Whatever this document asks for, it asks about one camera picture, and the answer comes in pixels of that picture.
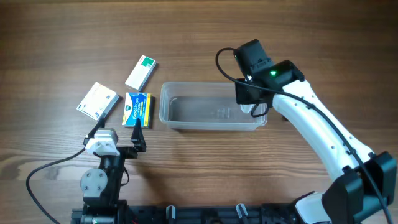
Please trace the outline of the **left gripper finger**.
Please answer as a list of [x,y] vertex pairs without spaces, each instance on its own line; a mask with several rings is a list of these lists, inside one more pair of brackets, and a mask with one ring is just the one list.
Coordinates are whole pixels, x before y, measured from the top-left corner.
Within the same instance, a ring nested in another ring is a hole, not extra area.
[[139,118],[136,119],[134,129],[131,136],[131,142],[137,152],[146,152],[147,146],[142,133],[141,121]]
[[105,119],[104,118],[100,118],[97,122],[97,124],[94,126],[94,128],[85,136],[84,140],[83,140],[83,144],[87,145],[88,141],[91,138],[94,138],[95,132],[97,132],[97,130],[99,130],[99,128],[104,128],[105,127]]

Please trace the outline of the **clear spray bottle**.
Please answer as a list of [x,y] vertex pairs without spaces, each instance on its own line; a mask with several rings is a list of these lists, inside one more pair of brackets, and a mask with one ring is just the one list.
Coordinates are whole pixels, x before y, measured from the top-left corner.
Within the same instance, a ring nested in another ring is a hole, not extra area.
[[240,105],[241,110],[243,113],[245,114],[249,114],[251,112],[251,110],[253,109],[254,105],[250,104],[250,105]]

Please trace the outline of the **blue yellow VapoDrops box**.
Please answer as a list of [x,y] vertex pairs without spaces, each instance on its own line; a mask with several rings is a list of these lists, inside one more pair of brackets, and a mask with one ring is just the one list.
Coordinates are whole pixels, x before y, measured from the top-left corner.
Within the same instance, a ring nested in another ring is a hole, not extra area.
[[150,93],[126,93],[122,125],[134,127],[136,121],[143,128],[151,127],[154,98]]

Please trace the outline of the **clear plastic container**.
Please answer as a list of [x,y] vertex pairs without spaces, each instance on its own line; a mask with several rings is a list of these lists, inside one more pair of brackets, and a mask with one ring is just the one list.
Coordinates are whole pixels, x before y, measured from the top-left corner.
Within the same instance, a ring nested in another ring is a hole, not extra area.
[[169,129],[253,131],[267,123],[236,102],[233,83],[165,82],[159,119]]

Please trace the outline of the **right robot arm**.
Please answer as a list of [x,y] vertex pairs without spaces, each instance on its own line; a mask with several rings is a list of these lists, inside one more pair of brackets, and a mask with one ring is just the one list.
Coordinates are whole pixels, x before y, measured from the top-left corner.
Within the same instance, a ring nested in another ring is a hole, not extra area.
[[323,193],[294,203],[302,223],[361,223],[394,200],[397,163],[375,154],[323,105],[304,74],[289,60],[274,63],[254,39],[233,51],[243,73],[236,84],[241,105],[267,104],[299,131],[332,181]]

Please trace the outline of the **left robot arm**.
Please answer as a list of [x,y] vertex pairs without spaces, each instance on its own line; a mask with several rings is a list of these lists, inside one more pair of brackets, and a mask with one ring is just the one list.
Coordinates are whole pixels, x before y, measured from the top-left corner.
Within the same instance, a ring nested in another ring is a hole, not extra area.
[[136,119],[131,136],[132,146],[118,146],[118,135],[113,128],[105,127],[101,118],[83,141],[85,150],[100,158],[99,167],[86,171],[80,180],[83,192],[83,210],[74,210],[72,223],[117,224],[138,223],[126,200],[119,199],[125,160],[136,159],[140,152],[146,152],[141,121]]

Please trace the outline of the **white medicine box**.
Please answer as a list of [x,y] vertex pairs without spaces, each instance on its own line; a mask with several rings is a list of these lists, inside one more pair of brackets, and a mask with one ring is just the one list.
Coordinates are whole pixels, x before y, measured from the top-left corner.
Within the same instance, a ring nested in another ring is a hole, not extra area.
[[98,121],[100,118],[107,117],[118,100],[119,95],[115,91],[96,82],[76,109]]

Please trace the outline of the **white box green corner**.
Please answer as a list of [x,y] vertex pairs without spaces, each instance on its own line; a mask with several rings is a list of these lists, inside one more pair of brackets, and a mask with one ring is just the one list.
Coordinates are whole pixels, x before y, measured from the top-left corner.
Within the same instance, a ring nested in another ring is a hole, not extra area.
[[142,91],[156,65],[156,60],[142,55],[125,81],[125,84],[137,91]]

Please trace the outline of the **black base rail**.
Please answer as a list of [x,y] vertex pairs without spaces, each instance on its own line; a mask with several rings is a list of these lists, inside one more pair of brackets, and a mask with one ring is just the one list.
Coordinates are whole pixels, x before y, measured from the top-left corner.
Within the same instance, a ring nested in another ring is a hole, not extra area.
[[227,207],[168,207],[131,206],[107,212],[103,209],[76,209],[72,211],[71,224],[79,223],[299,223],[296,214],[287,204],[246,206],[239,203]]

